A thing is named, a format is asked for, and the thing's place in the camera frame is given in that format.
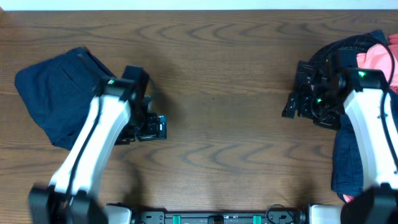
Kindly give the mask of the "navy blue shorts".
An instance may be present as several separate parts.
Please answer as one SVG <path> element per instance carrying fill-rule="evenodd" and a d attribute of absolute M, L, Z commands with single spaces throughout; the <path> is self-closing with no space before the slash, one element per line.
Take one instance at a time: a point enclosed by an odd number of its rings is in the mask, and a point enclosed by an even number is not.
<path fill-rule="evenodd" d="M 15 87 L 51 144 L 71 150 L 88 116 L 93 90 L 114 74 L 85 47 L 17 72 Z"/>

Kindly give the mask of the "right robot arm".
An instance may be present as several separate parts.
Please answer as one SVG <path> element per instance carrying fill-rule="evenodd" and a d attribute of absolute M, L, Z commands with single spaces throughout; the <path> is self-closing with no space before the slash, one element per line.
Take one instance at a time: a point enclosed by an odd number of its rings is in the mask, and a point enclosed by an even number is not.
<path fill-rule="evenodd" d="M 397 223 L 397 130 L 382 70 L 359 68 L 354 50 L 327 57 L 325 70 L 300 62 L 282 116 L 337 130 L 347 115 L 363 168 L 363 192 L 342 207 L 312 205 L 307 223 Z"/>

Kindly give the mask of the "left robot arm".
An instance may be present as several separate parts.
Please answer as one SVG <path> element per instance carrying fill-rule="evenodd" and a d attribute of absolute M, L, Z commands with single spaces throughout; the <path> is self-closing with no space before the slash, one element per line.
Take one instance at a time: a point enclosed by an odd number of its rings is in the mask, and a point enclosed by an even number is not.
<path fill-rule="evenodd" d="M 68 157 L 47 188 L 32 187 L 33 223 L 139 223 L 139 214 L 121 203 L 102 207 L 97 198 L 113 147 L 166 139 L 167 118 L 151 113 L 154 82 L 141 67 L 127 66 L 121 78 L 101 79 L 88 116 Z"/>

